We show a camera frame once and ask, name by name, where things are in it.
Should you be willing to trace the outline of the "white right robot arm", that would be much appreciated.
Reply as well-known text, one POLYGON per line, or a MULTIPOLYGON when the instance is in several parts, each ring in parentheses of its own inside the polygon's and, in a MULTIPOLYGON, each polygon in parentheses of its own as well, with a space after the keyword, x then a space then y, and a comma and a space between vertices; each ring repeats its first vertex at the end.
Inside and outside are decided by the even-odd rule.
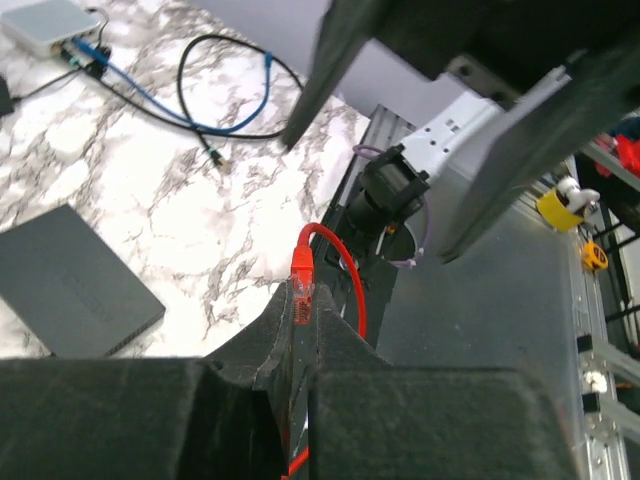
POLYGON ((639 102, 635 1, 335 1, 282 140, 365 43, 465 92, 354 161, 331 226, 369 323, 320 314, 315 479, 626 479, 639 364, 607 338, 575 157, 639 102))

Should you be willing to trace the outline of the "white grey small switch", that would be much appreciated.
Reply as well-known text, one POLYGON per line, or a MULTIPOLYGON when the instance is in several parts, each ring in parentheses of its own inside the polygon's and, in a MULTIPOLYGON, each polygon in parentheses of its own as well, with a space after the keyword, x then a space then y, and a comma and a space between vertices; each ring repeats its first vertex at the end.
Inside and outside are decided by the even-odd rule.
POLYGON ((73 1, 38 1, 1 14, 3 33, 36 57, 52 55, 54 46, 96 33, 100 22, 73 1))

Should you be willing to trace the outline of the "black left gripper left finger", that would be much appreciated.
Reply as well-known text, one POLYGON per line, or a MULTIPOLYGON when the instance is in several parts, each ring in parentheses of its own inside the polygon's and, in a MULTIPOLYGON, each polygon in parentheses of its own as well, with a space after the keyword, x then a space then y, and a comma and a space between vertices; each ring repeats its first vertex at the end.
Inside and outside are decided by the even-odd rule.
POLYGON ((293 289, 203 358, 1 364, 5 479, 278 479, 288 469, 293 289))

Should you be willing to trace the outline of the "yellow tape roll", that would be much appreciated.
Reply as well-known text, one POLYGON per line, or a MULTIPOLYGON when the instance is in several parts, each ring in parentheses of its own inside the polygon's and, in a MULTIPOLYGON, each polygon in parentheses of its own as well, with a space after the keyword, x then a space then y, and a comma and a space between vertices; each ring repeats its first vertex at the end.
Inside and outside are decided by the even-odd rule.
POLYGON ((550 227, 566 233, 597 210, 600 197, 598 191, 582 188, 574 177, 565 176, 536 201, 536 210, 550 227))

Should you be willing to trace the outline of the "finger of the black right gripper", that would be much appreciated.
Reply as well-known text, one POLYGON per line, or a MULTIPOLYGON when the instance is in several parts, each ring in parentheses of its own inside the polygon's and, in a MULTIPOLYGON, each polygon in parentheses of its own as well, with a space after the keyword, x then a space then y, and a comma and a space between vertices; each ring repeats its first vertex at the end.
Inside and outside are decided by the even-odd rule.
POLYGON ((393 8, 392 1, 384 0, 330 3, 320 22, 310 74, 281 134, 286 149, 293 149, 302 138, 393 8))

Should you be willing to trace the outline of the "black network switch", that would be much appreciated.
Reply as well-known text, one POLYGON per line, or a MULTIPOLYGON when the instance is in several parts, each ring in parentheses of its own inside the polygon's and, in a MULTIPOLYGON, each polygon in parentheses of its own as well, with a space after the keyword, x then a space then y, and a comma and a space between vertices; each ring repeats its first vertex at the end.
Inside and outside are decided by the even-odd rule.
POLYGON ((2 232, 1 298, 60 358, 110 356, 166 311, 69 205, 2 232))

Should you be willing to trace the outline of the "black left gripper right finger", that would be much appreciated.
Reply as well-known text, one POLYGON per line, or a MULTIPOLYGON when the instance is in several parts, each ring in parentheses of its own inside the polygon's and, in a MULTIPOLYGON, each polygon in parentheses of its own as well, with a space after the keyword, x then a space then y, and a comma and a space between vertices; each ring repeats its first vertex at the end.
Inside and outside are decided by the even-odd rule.
POLYGON ((513 369, 394 367, 312 303, 313 479, 571 479, 575 459, 536 379, 513 369))

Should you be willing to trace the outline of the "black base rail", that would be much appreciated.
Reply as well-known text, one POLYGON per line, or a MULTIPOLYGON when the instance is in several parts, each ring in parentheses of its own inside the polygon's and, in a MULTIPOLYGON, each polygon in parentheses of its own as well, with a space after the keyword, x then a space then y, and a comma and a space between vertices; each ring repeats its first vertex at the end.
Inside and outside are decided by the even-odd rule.
POLYGON ((322 219, 351 254, 366 303, 365 340, 378 344, 386 307, 399 269, 396 261, 415 256, 420 240, 404 225, 424 207, 428 174, 412 167, 400 145, 415 127, 379 105, 360 143, 381 150, 370 162, 355 154, 322 219))

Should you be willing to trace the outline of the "black power adapter with cable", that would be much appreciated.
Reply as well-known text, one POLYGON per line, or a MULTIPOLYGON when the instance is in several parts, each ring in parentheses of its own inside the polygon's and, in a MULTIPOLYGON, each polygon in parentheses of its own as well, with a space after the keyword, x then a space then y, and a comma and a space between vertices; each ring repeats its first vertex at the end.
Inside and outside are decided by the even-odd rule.
MULTIPOLYGON (((93 34, 87 34, 84 36, 77 36, 77 37, 87 37, 87 36, 92 36, 92 35, 96 35, 97 39, 98 39, 98 45, 101 46, 102 45, 102 38, 103 38, 103 32, 106 28, 106 26, 109 24, 110 22, 110 16, 109 14, 102 8, 102 7, 98 7, 98 6, 90 6, 90 7, 84 7, 84 9, 89 12, 91 15, 95 16, 98 18, 100 25, 99 25, 99 30, 96 33, 93 34)), ((69 54, 63 54, 62 50, 65 47, 65 45, 67 43, 69 43, 72 39, 66 41, 65 43, 61 44, 60 46, 54 46, 52 49, 52 55, 49 57, 52 58, 63 58, 65 57, 67 62, 71 64, 71 68, 69 71, 59 75, 58 77, 55 77, 51 80, 49 80, 48 82, 46 82, 43 85, 38 86, 37 88, 23 93, 23 94, 12 94, 10 89, 9 89, 9 85, 6 81, 6 78, 4 76, 1 77, 1 117, 5 117, 8 116, 10 114, 13 114, 16 110, 16 106, 22 102, 24 102, 27 99, 31 99, 33 97, 36 97, 38 95, 40 95, 43 91, 46 91, 47 89, 50 89, 51 87, 53 87, 56 84, 59 84, 60 82, 62 82, 63 80, 66 79, 73 79, 75 76, 78 75, 79 73, 79 69, 80 67, 77 65, 77 62, 72 60, 72 55, 69 54)))

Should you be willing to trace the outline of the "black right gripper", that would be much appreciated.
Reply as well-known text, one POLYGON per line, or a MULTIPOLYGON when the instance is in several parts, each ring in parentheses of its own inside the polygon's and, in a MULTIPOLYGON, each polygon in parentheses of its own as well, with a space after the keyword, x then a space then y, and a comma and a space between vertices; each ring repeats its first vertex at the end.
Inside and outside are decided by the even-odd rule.
MULTIPOLYGON (((636 1, 385 1, 371 35, 422 76, 471 83, 470 60, 524 92, 577 52, 599 50, 639 27, 636 1)), ((529 92, 490 144, 451 211, 439 256, 463 255, 524 191, 639 105, 639 46, 588 55, 557 86, 529 92)))

